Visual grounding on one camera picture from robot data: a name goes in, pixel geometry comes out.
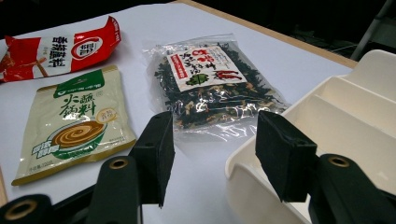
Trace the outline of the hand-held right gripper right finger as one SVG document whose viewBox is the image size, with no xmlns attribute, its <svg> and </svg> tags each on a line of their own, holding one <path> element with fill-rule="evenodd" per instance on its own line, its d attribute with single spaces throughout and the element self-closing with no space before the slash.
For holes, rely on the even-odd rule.
<svg viewBox="0 0 396 224">
<path fill-rule="evenodd" d="M 255 154 L 281 202 L 305 201 L 317 147 L 283 116 L 259 112 Z"/>
</svg>

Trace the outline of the clear bag of dried seaweed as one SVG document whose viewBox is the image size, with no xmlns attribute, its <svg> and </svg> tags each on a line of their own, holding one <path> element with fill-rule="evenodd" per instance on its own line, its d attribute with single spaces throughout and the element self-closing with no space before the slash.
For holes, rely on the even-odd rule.
<svg viewBox="0 0 396 224">
<path fill-rule="evenodd" d="M 153 108 L 172 113 L 178 147 L 249 138 L 261 111 L 290 107 L 232 34 L 158 44 L 145 56 Z"/>
</svg>

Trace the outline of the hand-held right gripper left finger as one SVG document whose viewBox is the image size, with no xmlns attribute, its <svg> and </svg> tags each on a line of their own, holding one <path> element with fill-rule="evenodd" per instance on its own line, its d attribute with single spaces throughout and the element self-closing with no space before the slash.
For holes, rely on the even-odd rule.
<svg viewBox="0 0 396 224">
<path fill-rule="evenodd" d="M 163 207 L 166 188 L 176 155 L 173 115 L 154 115 L 129 153 L 135 159 L 142 204 Z"/>
</svg>

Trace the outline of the white paper sheet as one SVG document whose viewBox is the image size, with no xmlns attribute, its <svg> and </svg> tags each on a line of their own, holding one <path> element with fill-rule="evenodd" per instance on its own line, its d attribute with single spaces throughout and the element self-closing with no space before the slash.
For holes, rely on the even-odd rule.
<svg viewBox="0 0 396 224">
<path fill-rule="evenodd" d="M 265 78 L 295 103 L 327 77 L 348 73 L 355 62 L 260 27 L 210 7 L 180 0 L 145 5 L 115 13 L 121 42 L 109 58 L 122 76 L 130 124 L 142 133 L 153 111 L 143 55 L 150 45 L 178 42 L 206 35 L 234 34 L 239 48 Z M 67 76 L 47 77 L 0 85 L 0 204 L 25 194 L 45 193 L 59 202 L 96 181 L 97 162 L 74 166 L 32 184 L 14 187 L 25 124 L 35 92 L 64 82 Z M 229 155 L 243 144 L 178 144 L 164 206 L 144 207 L 145 224 L 240 224 L 226 202 L 224 166 Z"/>
</svg>

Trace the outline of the red and white sauce packet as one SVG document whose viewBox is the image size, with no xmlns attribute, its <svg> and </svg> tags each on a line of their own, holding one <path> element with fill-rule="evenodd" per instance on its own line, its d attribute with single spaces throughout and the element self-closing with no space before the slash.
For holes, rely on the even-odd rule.
<svg viewBox="0 0 396 224">
<path fill-rule="evenodd" d="M 108 17 L 102 28 L 73 35 L 7 36 L 7 52 L 0 61 L 0 82 L 76 72 L 106 60 L 120 42 L 119 23 L 113 17 Z"/>
</svg>

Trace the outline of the cream plastic organizer box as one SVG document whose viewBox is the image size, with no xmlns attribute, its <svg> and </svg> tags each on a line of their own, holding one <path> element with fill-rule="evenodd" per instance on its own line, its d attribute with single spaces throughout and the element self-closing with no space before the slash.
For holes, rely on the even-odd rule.
<svg viewBox="0 0 396 224">
<path fill-rule="evenodd" d="M 396 224 L 396 54 L 367 52 L 281 114 L 317 144 L 304 202 L 281 202 L 255 154 L 226 161 L 227 201 L 243 224 Z"/>
</svg>

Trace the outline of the beige and green sauce packet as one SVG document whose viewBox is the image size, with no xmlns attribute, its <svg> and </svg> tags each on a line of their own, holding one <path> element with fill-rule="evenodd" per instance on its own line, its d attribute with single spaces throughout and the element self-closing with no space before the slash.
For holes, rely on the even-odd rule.
<svg viewBox="0 0 396 224">
<path fill-rule="evenodd" d="M 134 145 L 118 67 L 40 88 L 33 100 L 13 186 L 99 161 Z"/>
</svg>

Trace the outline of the grey metal stand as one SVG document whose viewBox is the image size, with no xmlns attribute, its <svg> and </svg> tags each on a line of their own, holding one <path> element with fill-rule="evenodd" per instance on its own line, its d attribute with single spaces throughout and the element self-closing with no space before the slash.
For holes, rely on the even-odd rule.
<svg viewBox="0 0 396 224">
<path fill-rule="evenodd" d="M 369 27 L 365 31 L 364 35 L 362 36 L 359 44 L 353 51 L 353 53 L 350 56 L 350 60 L 357 61 L 363 50 L 365 49 L 366 45 L 369 43 L 371 37 L 375 34 L 377 31 L 380 23 L 384 18 L 386 17 L 390 7 L 394 3 L 395 0 L 386 0 L 381 9 L 378 11 L 378 13 L 374 16 L 372 22 L 370 23 Z"/>
</svg>

